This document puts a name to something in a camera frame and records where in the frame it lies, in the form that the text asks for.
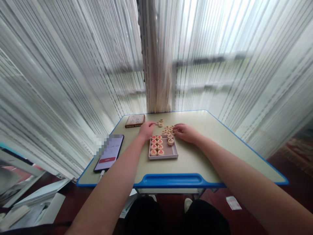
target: forearm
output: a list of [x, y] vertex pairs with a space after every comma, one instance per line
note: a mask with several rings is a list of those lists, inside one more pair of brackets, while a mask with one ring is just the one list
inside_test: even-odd
[[281, 188], [212, 140], [198, 147], [235, 197], [273, 234], [310, 234], [312, 214]]
[[145, 140], [137, 136], [105, 173], [77, 214], [72, 234], [112, 234], [133, 188], [140, 153]]

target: smartphone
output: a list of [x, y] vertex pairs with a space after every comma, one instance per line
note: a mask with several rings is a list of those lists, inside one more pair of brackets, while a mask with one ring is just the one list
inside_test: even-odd
[[107, 145], [100, 153], [101, 156], [94, 168], [94, 172], [107, 171], [116, 162], [123, 140], [124, 135], [112, 135], [107, 139]]

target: pixelated area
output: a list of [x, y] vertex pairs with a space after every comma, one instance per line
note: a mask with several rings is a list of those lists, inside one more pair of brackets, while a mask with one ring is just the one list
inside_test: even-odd
[[123, 135], [121, 134], [110, 134], [110, 135], [95, 135], [94, 139], [94, 159], [99, 160], [99, 158], [103, 155], [104, 152], [109, 152], [110, 149], [108, 146], [111, 144], [111, 147], [119, 147], [120, 144], [116, 144], [116, 146], [112, 143], [120, 142], [120, 138]]

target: striped curtain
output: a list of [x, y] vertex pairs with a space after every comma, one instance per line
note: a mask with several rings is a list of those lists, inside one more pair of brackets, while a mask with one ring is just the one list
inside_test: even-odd
[[[141, 27], [154, 49], [144, 50], [144, 66], [149, 58], [159, 68], [147, 74], [148, 111], [206, 109], [265, 158], [313, 119], [312, 1], [155, 0], [140, 7], [156, 29], [154, 40]], [[158, 96], [164, 91], [169, 97]]]
[[77, 178], [125, 114], [206, 109], [265, 158], [313, 119], [312, 1], [138, 3], [0, 1], [2, 145]]
[[0, 142], [78, 178], [125, 114], [146, 113], [135, 1], [0, 1]]

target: desk surface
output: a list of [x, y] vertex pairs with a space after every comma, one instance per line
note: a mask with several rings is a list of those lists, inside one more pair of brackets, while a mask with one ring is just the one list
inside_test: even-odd
[[[128, 116], [121, 118], [112, 134], [124, 134], [121, 153], [129, 146], [138, 128], [125, 128]], [[219, 122], [206, 110], [146, 114], [146, 121], [164, 119], [163, 126], [186, 123], [198, 132], [211, 138], [276, 184], [288, 184], [288, 180], [273, 168], [246, 143]], [[164, 128], [155, 127], [154, 135]], [[149, 143], [144, 145], [140, 155], [134, 188], [219, 188], [225, 187], [206, 156], [194, 145], [175, 138], [178, 159], [149, 160]], [[94, 187], [99, 173], [93, 169], [97, 161], [92, 160], [77, 181], [79, 187]]]

